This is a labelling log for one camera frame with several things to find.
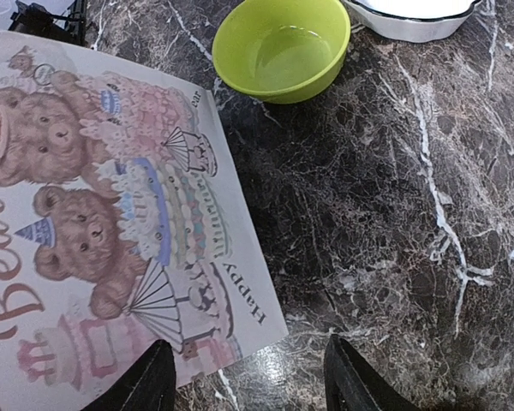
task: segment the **black marble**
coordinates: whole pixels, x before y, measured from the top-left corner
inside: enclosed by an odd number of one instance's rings
[[[213,70],[236,3],[88,10],[93,48],[213,90],[290,327],[177,408],[324,410],[337,332],[421,408],[514,410],[514,0],[484,0],[424,45],[355,24],[334,85],[291,106]]]

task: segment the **metal bowl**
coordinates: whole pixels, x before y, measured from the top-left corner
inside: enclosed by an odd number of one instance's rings
[[[475,6],[481,0],[474,0],[469,8],[458,15],[447,15],[433,19],[419,19],[390,15],[374,9],[357,0],[344,0],[349,10],[359,21],[377,34],[394,40],[410,43],[427,43],[428,41],[445,39],[472,15]]]

